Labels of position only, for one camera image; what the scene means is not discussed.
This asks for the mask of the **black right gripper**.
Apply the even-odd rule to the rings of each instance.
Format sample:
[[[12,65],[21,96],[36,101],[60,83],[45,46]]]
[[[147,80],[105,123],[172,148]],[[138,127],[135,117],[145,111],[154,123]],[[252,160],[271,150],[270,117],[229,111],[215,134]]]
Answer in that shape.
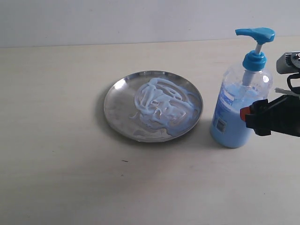
[[[269,129],[263,128],[263,111],[268,104]],[[246,127],[254,130],[258,136],[269,136],[271,131],[300,136],[300,98],[291,95],[268,102],[268,99],[258,100],[250,106],[240,109],[240,118]]]

